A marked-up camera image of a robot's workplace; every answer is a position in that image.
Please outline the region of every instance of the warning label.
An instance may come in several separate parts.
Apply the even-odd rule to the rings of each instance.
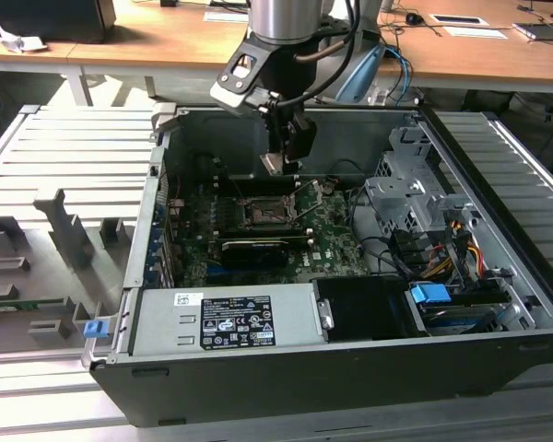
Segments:
[[[270,297],[222,297],[201,303],[204,350],[275,345]]]

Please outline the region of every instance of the black plastic part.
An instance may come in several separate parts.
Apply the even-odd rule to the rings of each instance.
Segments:
[[[427,233],[418,234],[416,237],[411,232],[396,229],[389,238],[389,250],[392,256],[399,258],[414,273],[420,273],[428,266],[430,250],[426,248],[430,245],[431,241]]]
[[[401,339],[418,336],[406,300],[406,281],[389,276],[319,278],[319,300],[328,300],[334,328],[328,342]]]
[[[270,270],[288,263],[288,246],[276,241],[245,241],[221,246],[221,266],[225,270]]]
[[[434,111],[424,107],[420,110],[419,118],[428,125],[437,139],[437,148],[441,154],[451,161],[524,267],[553,303],[553,267]]]
[[[266,43],[251,34],[231,56],[218,82],[226,90],[241,95],[248,93],[256,80],[260,80],[260,86],[268,90],[285,98],[296,97],[315,81],[317,63],[297,63],[295,55],[317,51],[319,40],[282,46]],[[248,75],[244,78],[234,75],[238,64],[247,57],[250,59]]]
[[[112,0],[1,0],[0,26],[43,41],[100,43],[116,19]]]
[[[307,117],[303,113],[303,110],[297,109],[293,113],[293,119],[288,122],[287,127],[287,160],[296,161],[307,157],[312,151],[313,140],[315,140],[315,135],[317,135],[315,122]]]

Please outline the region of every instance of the black cable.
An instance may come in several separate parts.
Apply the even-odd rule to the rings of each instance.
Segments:
[[[517,99],[524,107],[526,107],[529,111],[531,111],[532,113],[535,113],[537,115],[540,115],[542,117],[545,116],[545,113],[542,113],[542,112],[539,112],[539,111],[536,111],[534,110],[533,108],[531,108],[528,103],[524,102],[524,100],[518,96],[517,93],[514,93],[514,95],[512,95],[515,99]]]
[[[350,59],[352,58],[352,53],[354,52],[355,36],[356,36],[357,30],[359,28],[359,23],[360,23],[360,0],[355,0],[355,2],[354,2],[355,11],[354,12],[352,12],[352,6],[349,7],[350,0],[346,0],[346,3],[347,3],[347,8],[348,8],[348,17],[349,18],[352,17],[353,20],[352,20],[352,28],[348,32],[349,34],[351,34],[352,37],[348,41],[347,54],[344,57],[344,61],[338,67],[338,69],[336,69],[336,71],[332,74],[332,76],[330,76],[330,78],[325,80],[320,86],[316,87],[313,90],[310,90],[309,92],[304,93],[303,95],[300,95],[300,96],[296,97],[295,99],[288,99],[286,101],[278,101],[276,103],[277,108],[286,108],[288,106],[295,106],[296,104],[301,104],[301,103],[307,101],[308,99],[312,99],[316,95],[320,95],[322,92],[324,92],[330,86],[332,86],[334,84],[334,82],[344,73],[344,71],[348,67],[348,64],[350,63]]]
[[[133,3],[146,3],[151,2],[152,0],[131,0]],[[197,5],[197,6],[204,6],[204,7],[221,7],[229,12],[232,12],[234,14],[248,14],[248,6],[241,5],[239,3],[231,3],[226,2],[224,0],[213,0],[210,4],[203,4],[203,3],[197,3],[197,2],[188,2],[179,0],[178,5]]]
[[[363,243],[365,241],[380,241],[383,244],[387,245],[389,243],[389,239],[387,237],[366,237],[359,241],[359,243]]]
[[[541,147],[541,149],[538,151],[538,153],[536,154],[538,157],[542,156],[543,152],[545,152],[545,150],[547,150],[547,148],[549,147],[549,145],[551,144],[551,141],[553,140],[553,132],[551,133],[551,135],[549,136],[549,138],[546,140],[545,144],[543,145],[543,147]]]
[[[404,26],[404,25],[397,25],[396,23],[387,23],[387,24],[384,24],[384,25],[381,25],[379,28],[380,29],[386,29],[386,28],[390,28],[391,26],[395,27],[396,29],[400,29],[400,30],[406,30],[406,29],[412,29],[412,28],[430,28],[430,29],[433,29],[433,28],[453,28],[453,26],[451,25],[416,25],[416,26]],[[513,30],[514,29],[514,26],[510,26],[509,28],[486,28],[485,26],[484,27],[479,27],[479,26],[462,26],[462,25],[459,25],[458,28],[466,28],[466,29],[485,29],[485,30]]]
[[[332,174],[332,171],[335,169],[335,167],[338,165],[338,164],[341,164],[341,163],[348,163],[348,164],[351,164],[352,166],[355,167],[356,170],[358,170],[360,173],[362,173],[365,177],[367,177],[369,174],[367,172],[365,172],[361,166],[359,166],[359,164],[354,161],[353,159],[350,159],[350,158],[340,158],[340,159],[337,159],[335,161],[335,163],[330,166],[328,168],[328,170],[325,172],[326,175],[331,175]]]
[[[397,58],[397,60],[401,63],[402,60],[408,65],[408,71],[406,72],[406,74],[408,75],[408,81],[407,81],[407,86],[406,86],[406,92],[409,90],[410,88],[410,85],[412,84],[412,79],[414,78],[414,65],[412,65],[412,62],[410,62],[407,58],[405,58],[405,56],[401,53],[401,47],[399,45],[399,35],[403,33],[403,31],[399,32],[400,28],[390,28],[390,32],[392,34],[394,34],[395,36],[395,52],[397,52],[397,54],[399,54],[400,58]],[[387,97],[393,101],[395,101],[395,103],[399,104],[401,101],[402,101],[402,98],[403,96],[405,95],[405,93],[403,93],[399,99],[394,99],[393,97],[391,97],[391,95],[395,92],[395,90],[397,89],[397,87],[399,86],[399,84],[401,83],[402,81],[402,77],[404,76],[404,69],[402,67],[402,69],[400,69],[399,71],[399,77],[395,80],[395,83],[393,85],[393,87],[391,88],[391,90],[387,93]]]
[[[399,266],[398,266],[395,262],[393,262],[393,261],[391,261],[391,260],[385,258],[384,256],[382,256],[380,253],[377,253],[376,251],[372,251],[372,250],[367,249],[367,248],[362,244],[362,242],[357,238],[357,232],[356,232],[356,230],[355,230],[355,228],[354,228],[354,214],[355,214],[355,212],[357,211],[357,206],[359,205],[360,196],[361,196],[365,191],[366,191],[366,190],[365,190],[364,186],[361,187],[359,193],[357,193],[357,196],[356,196],[356,198],[355,198],[355,200],[354,200],[354,204],[353,204],[353,206],[352,206],[352,211],[350,212],[350,218],[349,218],[350,232],[352,233],[352,236],[353,236],[354,239],[357,241],[357,243],[362,247],[362,250],[363,250],[365,253],[367,253],[368,255],[370,255],[370,256],[372,256],[372,257],[374,257],[374,258],[377,258],[377,260],[380,260],[380,261],[382,261],[382,262],[385,262],[385,263],[391,265],[393,268],[395,268],[395,269],[399,272],[399,270],[400,270],[400,269],[399,269]]]
[[[531,9],[530,7],[528,6],[523,6],[523,5],[518,5],[516,7],[516,9],[518,9],[519,11],[523,11],[523,12],[526,12],[527,14],[530,14],[531,16],[535,16],[535,17],[538,17],[538,21],[541,22],[542,25],[545,25],[545,26],[548,26],[550,28],[553,29],[553,23],[549,23],[547,22],[547,20],[541,16],[540,14],[537,14],[533,9]]]

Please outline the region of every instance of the cable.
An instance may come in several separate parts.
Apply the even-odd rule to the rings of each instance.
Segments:
[[[483,273],[483,264],[481,263],[481,251],[477,247],[474,247],[472,244],[469,244],[467,249],[474,254],[476,258],[476,272],[479,276],[481,276],[481,274]]]
[[[553,140],[553,132],[551,133],[551,135],[549,136],[549,138],[546,140],[545,144],[543,145],[543,147],[541,147],[541,149],[537,152],[537,156],[540,157],[543,152],[545,152],[545,150],[547,150],[547,148],[549,147],[549,145],[551,144],[551,140]]]
[[[209,259],[205,259],[205,261],[206,262],[211,262],[212,264],[218,265],[219,267],[223,267],[223,265],[219,261],[209,260]]]
[[[244,6],[238,3],[226,2],[225,0],[212,0],[209,3],[211,7],[222,7],[226,11],[232,12],[234,14],[248,14],[248,6]]]
[[[363,250],[365,253],[367,253],[368,255],[372,256],[373,258],[377,258],[377,260],[379,260],[379,261],[381,261],[381,262],[385,262],[386,264],[391,265],[394,269],[396,269],[396,270],[399,272],[399,270],[400,270],[400,269],[399,269],[399,266],[398,266],[395,262],[393,262],[393,261],[391,261],[391,260],[385,258],[383,255],[381,255],[380,253],[377,253],[376,251],[372,251],[372,250],[367,249],[367,248],[366,248],[365,246],[363,246],[362,244],[360,244],[360,246],[362,247],[362,250]]]
[[[518,96],[517,93],[514,93],[514,95],[512,95],[513,97],[515,97],[523,106],[525,106],[529,111],[531,111],[532,113],[535,113],[537,115],[540,115],[542,117],[545,117],[545,114],[542,113],[542,112],[538,112],[536,110],[534,110],[533,108],[531,108],[528,103],[524,102],[524,100]]]
[[[541,16],[540,14],[537,14],[533,9],[531,9],[530,7],[528,6],[524,6],[524,5],[518,5],[516,7],[516,9],[518,9],[519,11],[523,11],[527,14],[530,14],[531,16],[535,16],[535,17],[538,17],[538,21],[541,22],[541,24],[543,25],[546,25],[546,26],[549,26],[550,28],[553,29],[553,23],[549,23],[547,21],[546,18],[544,18],[543,16]]]
[[[444,247],[445,247],[444,244],[439,244],[438,246],[435,246],[435,247],[430,251],[428,266],[431,266],[431,265],[432,265],[432,258],[434,258],[434,252],[435,252],[435,251],[438,251],[438,250],[442,250],[442,249],[444,249]]]
[[[341,164],[341,163],[348,163],[348,164],[351,164],[352,166],[355,167],[356,170],[358,170],[360,173],[362,173],[365,177],[369,176],[369,174],[367,172],[365,172],[361,166],[359,166],[359,164],[354,161],[353,159],[349,159],[349,158],[340,158],[338,159],[332,166],[330,166],[330,168],[325,172],[325,175],[330,175],[332,173],[332,171],[335,169],[335,167],[338,165],[338,164]]]
[[[345,0],[347,5],[347,11],[348,11],[348,21],[352,24],[355,23],[355,17],[354,12],[352,10],[352,5],[350,4],[350,0]],[[323,58],[327,57],[328,55],[331,55],[335,52],[340,51],[342,48],[344,48],[350,39],[353,37],[353,34],[351,33],[352,29],[348,31],[347,35],[342,39],[341,41],[338,41],[334,44],[331,44],[330,46],[326,46],[322,50],[314,53],[310,53],[307,55],[295,55],[295,61],[297,63],[315,63]]]
[[[397,81],[395,82],[394,86],[392,87],[392,89],[389,91],[389,93],[387,94],[387,96],[392,99],[393,101],[395,101],[395,106],[399,106],[399,103],[402,101],[402,98],[404,97],[404,95],[407,93],[407,91],[409,90],[409,87],[410,85],[412,84],[412,78],[414,76],[414,66],[412,65],[412,63],[407,60],[405,58],[405,56],[403,56],[400,52],[397,52],[395,51],[394,49],[391,49],[391,48],[386,48],[387,51],[389,51],[390,53],[392,53],[395,58],[397,58],[397,60],[399,60],[399,62],[401,63],[402,65],[402,69],[403,69],[403,72],[405,72],[405,79],[404,79],[404,88],[402,89],[402,94],[399,96],[398,99],[394,99],[392,97],[389,97],[391,94],[394,93],[394,91],[397,89],[397,86],[399,85],[399,82],[401,81],[401,77],[402,75],[400,74],[399,78],[397,79]]]
[[[428,279],[431,276],[436,276],[437,274],[439,274],[443,270],[446,270],[446,269],[448,269],[452,266],[453,266],[453,261],[451,260],[451,258],[446,258],[444,261],[442,261],[440,264],[438,264],[433,269],[430,269],[427,272],[423,273],[421,275],[421,277],[424,278],[424,279]]]
[[[365,237],[363,239],[360,239],[359,242],[360,243],[363,243],[365,241],[380,241],[382,242],[383,244],[387,245],[387,243],[389,242],[389,239],[387,237]]]
[[[350,0],[346,0],[346,2],[347,2],[347,7],[348,7],[348,5],[350,5]],[[359,28],[359,23],[360,23],[360,0],[355,0],[354,4],[355,4],[354,13],[350,12],[350,10],[352,10],[352,7],[348,11],[348,16],[353,17],[352,28],[349,31],[349,33],[351,33],[352,36],[350,38],[350,41],[348,42],[347,54],[345,55],[342,64],[332,74],[332,76],[330,76],[330,78],[325,80],[320,86],[316,87],[315,89],[310,90],[309,92],[306,92],[303,95],[300,95],[300,96],[296,97],[295,99],[288,99],[286,101],[277,101],[275,106],[278,109],[286,108],[288,106],[294,106],[296,104],[303,103],[303,102],[307,101],[308,99],[312,99],[316,95],[320,95],[322,92],[324,92],[330,86],[332,86],[334,84],[334,82],[342,75],[342,73],[344,73],[344,71],[348,67],[348,64],[350,63],[350,59],[352,58],[352,53],[354,51],[355,35],[357,33],[357,30]]]

